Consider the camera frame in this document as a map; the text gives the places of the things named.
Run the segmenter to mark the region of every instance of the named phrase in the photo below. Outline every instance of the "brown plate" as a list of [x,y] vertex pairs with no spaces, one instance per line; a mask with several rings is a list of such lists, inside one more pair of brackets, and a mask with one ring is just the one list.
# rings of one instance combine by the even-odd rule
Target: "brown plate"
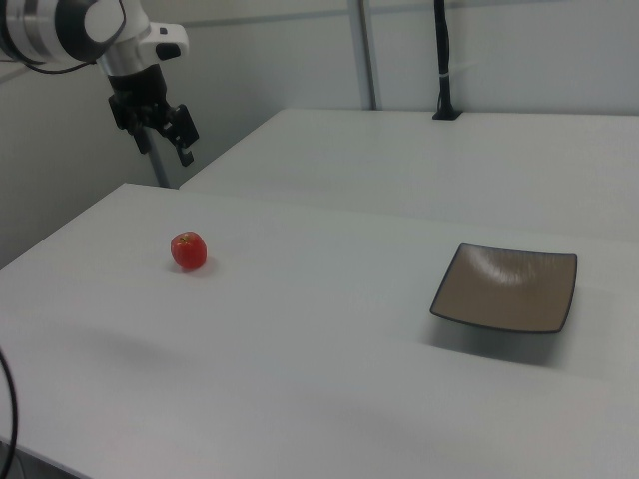
[[462,244],[430,312],[490,329],[559,332],[570,311],[576,278],[574,254]]

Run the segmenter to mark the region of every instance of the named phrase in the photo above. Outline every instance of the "black wire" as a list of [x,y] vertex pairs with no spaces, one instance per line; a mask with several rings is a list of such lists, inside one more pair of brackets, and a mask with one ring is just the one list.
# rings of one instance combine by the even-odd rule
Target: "black wire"
[[67,68],[65,70],[41,70],[38,67],[34,67],[33,65],[29,65],[25,63],[24,66],[29,70],[33,70],[34,72],[42,73],[44,75],[64,75],[65,73],[75,72],[80,70],[81,68],[88,67],[89,65],[95,65],[96,63],[81,63],[80,65],[76,65],[75,67]]
[[[118,1],[120,2],[120,8],[122,9],[123,19],[122,19],[122,25],[120,25],[120,28],[118,28],[118,31],[115,34],[113,34],[113,36],[109,39],[109,42],[111,42],[111,45],[113,45],[113,42],[115,42],[118,39],[120,34],[123,32],[124,27],[127,26],[127,11],[125,10],[124,4],[122,3],[123,0],[118,0]],[[23,65],[27,67],[29,70],[42,73],[43,75],[64,75],[65,73],[76,72],[80,70],[81,68],[88,67],[89,65],[95,65],[95,64],[96,62],[86,62],[86,63],[81,63],[80,65],[76,65],[75,67],[65,68],[64,70],[42,70],[41,68],[34,67],[33,65],[29,65],[27,63]]]
[[16,394],[16,385],[13,382],[9,363],[7,363],[2,349],[0,349],[0,363],[2,363],[2,369],[7,378],[7,385],[9,386],[9,395],[11,396],[11,441],[9,442],[7,459],[2,467],[2,471],[0,471],[0,479],[7,479],[9,470],[11,469],[11,463],[16,455],[16,448],[18,447],[18,395]]

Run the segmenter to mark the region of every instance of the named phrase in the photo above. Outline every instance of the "table surface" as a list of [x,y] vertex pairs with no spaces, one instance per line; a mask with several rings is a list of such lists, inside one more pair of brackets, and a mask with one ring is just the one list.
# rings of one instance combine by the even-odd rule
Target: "table surface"
[[639,240],[639,118],[287,110],[183,191]]
[[[461,242],[578,254],[564,331],[431,316]],[[0,335],[21,444],[95,479],[635,478],[638,285],[632,241],[124,186],[0,271]]]

